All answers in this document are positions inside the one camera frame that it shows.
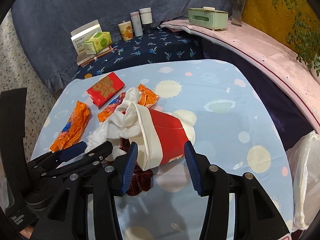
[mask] speckled floor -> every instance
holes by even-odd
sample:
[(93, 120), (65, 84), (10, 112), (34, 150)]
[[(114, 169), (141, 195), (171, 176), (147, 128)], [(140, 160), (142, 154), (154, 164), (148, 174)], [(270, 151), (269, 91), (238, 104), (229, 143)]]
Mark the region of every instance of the speckled floor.
[[(9, 11), (0, 25), (0, 92), (25, 87), (28, 92), (24, 149), (26, 160), (29, 161), (44, 121), (56, 100), (43, 85), (24, 54)], [(4, 181), (0, 160), (0, 204), (1, 186)]]

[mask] white cloth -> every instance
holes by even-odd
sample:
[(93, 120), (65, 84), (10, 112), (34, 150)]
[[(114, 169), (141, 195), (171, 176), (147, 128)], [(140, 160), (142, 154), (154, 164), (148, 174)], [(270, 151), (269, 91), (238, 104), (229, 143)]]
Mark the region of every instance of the white cloth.
[(110, 141), (113, 145), (113, 151), (107, 157), (107, 161), (114, 161), (117, 156), (126, 154), (125, 151), (119, 149), (121, 146), (120, 139), (129, 139), (141, 133), (140, 126), (135, 124), (138, 120), (136, 111), (127, 111), (127, 108), (132, 102), (138, 103), (141, 99), (141, 94), (142, 92), (137, 88), (128, 89), (122, 103), (116, 107), (115, 111), (104, 122), (99, 124), (96, 130), (89, 134), (85, 153), (106, 141)]

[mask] mint green tissue box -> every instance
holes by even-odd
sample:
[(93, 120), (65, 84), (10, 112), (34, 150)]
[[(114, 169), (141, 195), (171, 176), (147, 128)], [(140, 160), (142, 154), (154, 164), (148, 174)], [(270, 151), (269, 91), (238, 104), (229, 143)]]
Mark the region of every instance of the mint green tissue box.
[(210, 30), (222, 30), (228, 24), (228, 12), (218, 10), (208, 11), (202, 8), (188, 8), (188, 18), (191, 25)]

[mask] white plastic bag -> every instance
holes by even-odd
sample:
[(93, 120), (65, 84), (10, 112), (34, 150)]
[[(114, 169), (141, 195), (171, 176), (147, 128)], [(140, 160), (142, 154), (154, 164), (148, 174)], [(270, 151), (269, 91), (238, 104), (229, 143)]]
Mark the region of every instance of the white plastic bag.
[(287, 151), (292, 181), (292, 231), (306, 230), (320, 209), (320, 135), (312, 131)]

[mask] orange plastic packet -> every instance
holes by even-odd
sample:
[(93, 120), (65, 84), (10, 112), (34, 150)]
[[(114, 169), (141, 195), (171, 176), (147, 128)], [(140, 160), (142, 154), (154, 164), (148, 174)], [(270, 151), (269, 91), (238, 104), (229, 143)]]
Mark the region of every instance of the orange plastic packet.
[(98, 114), (98, 119), (100, 122), (104, 122), (115, 111), (116, 107), (122, 103), (124, 96), (125, 92), (122, 92), (117, 98), (112, 100), (111, 103), (102, 110), (102, 112)]
[(141, 106), (151, 107), (159, 100), (158, 95), (142, 84), (138, 86), (138, 90), (142, 92), (141, 99), (138, 102)]
[(78, 143), (89, 122), (89, 118), (89, 107), (85, 103), (77, 101), (76, 107), (73, 110), (66, 126), (51, 145), (50, 150), (55, 152)]
[[(146, 88), (142, 84), (138, 86), (138, 90), (142, 92), (141, 99), (138, 102), (139, 105), (151, 107), (159, 99), (158, 95), (156, 95), (152, 90)], [(104, 122), (115, 111), (116, 107), (122, 103), (124, 96), (125, 92), (122, 92), (116, 99), (111, 101), (111, 103), (98, 114), (98, 119), (100, 122)]]

